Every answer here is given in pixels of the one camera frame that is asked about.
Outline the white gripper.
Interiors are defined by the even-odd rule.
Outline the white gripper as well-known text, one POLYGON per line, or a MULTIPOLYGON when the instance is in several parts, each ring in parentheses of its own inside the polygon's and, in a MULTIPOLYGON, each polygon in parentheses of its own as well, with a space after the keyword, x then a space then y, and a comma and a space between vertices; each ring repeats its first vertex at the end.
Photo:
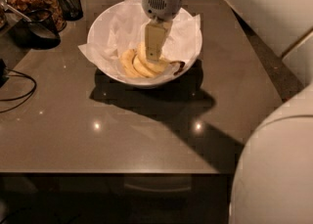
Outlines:
POLYGON ((142 0, 142 8, 151 19, 145 26, 146 57, 149 61, 159 60, 172 20, 178 14, 181 4, 182 0, 142 0))

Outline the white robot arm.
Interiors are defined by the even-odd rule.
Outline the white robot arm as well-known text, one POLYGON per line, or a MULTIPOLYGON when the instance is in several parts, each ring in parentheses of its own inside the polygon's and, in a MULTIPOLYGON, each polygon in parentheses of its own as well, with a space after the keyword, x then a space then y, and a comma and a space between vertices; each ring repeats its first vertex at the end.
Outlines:
POLYGON ((246 142, 229 224, 313 224, 313 0, 224 0, 304 88, 246 142))

